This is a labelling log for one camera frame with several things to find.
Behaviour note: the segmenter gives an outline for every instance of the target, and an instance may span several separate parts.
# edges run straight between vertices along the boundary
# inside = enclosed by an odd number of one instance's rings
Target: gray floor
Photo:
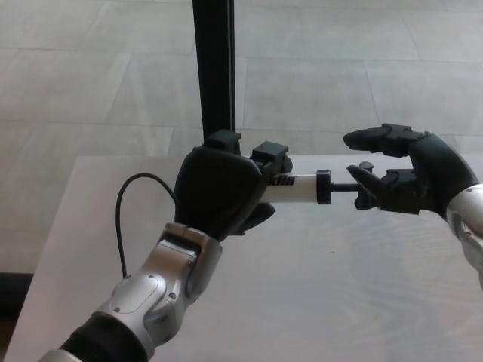
[[[235,2],[244,152],[383,122],[483,151],[483,0]],[[191,4],[0,0],[0,120],[0,272],[33,272],[77,156],[201,142]]]

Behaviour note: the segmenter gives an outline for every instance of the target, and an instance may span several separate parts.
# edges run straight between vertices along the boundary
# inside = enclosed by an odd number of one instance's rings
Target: black metal pole
[[[16,320],[30,288],[33,274],[0,273],[0,318]]]
[[[192,0],[204,138],[235,130],[233,0]]]

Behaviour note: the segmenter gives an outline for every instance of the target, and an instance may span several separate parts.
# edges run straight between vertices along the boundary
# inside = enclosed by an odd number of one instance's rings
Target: white table
[[[478,156],[466,158],[483,179]],[[371,155],[293,157],[294,171],[369,160],[376,173],[408,160]],[[80,158],[63,197],[5,362],[58,347],[121,278],[114,229],[118,189],[140,171],[171,185],[180,159]],[[357,211],[354,193],[331,206],[279,204],[270,221],[223,242],[206,293],[153,361],[469,362],[483,355],[483,292],[460,243],[436,215]],[[173,203],[150,179],[122,205],[128,269],[138,268]]]

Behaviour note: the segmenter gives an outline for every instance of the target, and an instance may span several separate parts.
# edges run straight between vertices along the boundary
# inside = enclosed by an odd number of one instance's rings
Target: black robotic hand
[[[193,149],[176,180],[175,221],[218,241],[243,235],[274,214],[271,204],[259,203],[269,178],[290,172],[287,146],[265,142],[250,158],[240,155],[239,133],[221,130]]]
[[[357,166],[347,168],[352,177],[374,196],[375,204],[381,210],[412,214],[429,210],[445,219],[451,199],[479,183],[461,155],[429,132],[383,124],[382,127],[348,133],[343,140],[350,149],[411,158],[414,169],[387,170],[382,179]]]

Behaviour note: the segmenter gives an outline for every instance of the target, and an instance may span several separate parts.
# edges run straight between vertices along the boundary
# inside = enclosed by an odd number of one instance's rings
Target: tiled floor
[[[244,152],[383,122],[483,151],[483,0],[235,3]],[[35,270],[77,156],[201,142],[193,29],[187,0],[0,0],[0,272]]]

